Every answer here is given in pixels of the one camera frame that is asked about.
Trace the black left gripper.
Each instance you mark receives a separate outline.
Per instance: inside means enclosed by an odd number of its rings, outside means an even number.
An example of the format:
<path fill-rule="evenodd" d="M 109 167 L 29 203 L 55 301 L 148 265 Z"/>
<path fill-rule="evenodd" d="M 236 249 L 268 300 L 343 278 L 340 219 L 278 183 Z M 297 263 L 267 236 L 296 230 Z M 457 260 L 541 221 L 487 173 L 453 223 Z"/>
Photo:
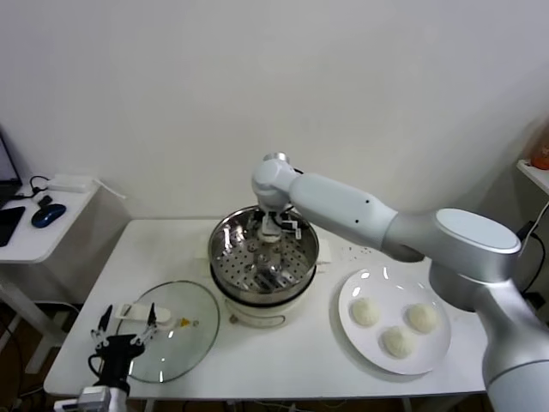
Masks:
<path fill-rule="evenodd" d="M 100 317 L 98 326 L 90 330 L 90 336 L 97 348 L 96 356 L 103 361 L 96 385 L 129 389 L 127 378 L 130 374 L 130 364 L 145 352 L 145 345 L 153 339 L 158 329 L 155 304 L 152 303 L 150 306 L 145 330 L 135 336 L 108 336 L 106 334 L 112 309 L 113 306 L 109 305 Z"/>

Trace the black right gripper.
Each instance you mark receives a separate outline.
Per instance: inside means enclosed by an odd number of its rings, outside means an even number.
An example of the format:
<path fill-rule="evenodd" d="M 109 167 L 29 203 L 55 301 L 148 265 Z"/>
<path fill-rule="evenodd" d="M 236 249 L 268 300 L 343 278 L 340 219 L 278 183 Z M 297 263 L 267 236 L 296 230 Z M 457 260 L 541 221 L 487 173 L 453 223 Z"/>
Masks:
<path fill-rule="evenodd" d="M 258 230 L 262 225 L 265 216 L 275 221 L 281 221 L 281 229 L 285 233 L 290 233 L 295 239 L 301 239 L 301 227 L 299 221 L 287 219 L 288 209 L 282 211 L 267 211 L 257 208 L 250 214 L 250 230 Z"/>

